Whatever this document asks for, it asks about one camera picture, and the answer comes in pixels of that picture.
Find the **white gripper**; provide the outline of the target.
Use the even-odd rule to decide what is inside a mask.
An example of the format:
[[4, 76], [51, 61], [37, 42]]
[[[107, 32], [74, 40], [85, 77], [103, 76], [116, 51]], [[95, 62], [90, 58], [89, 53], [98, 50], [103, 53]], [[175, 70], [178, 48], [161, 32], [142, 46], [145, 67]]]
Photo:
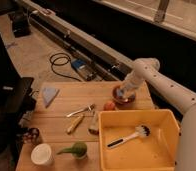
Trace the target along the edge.
[[122, 96], [132, 96], [143, 82], [144, 79], [141, 76], [139, 76], [135, 71], [132, 71], [126, 76], [121, 85]]

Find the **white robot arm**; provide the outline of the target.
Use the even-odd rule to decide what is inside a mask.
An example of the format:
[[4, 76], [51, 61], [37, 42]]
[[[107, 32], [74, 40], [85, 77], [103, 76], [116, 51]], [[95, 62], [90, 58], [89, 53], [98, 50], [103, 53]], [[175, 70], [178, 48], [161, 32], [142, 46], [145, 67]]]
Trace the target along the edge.
[[127, 93], [147, 81], [183, 115], [174, 171], [196, 171], [196, 93], [161, 74], [156, 58], [136, 59], [131, 67], [121, 90]]

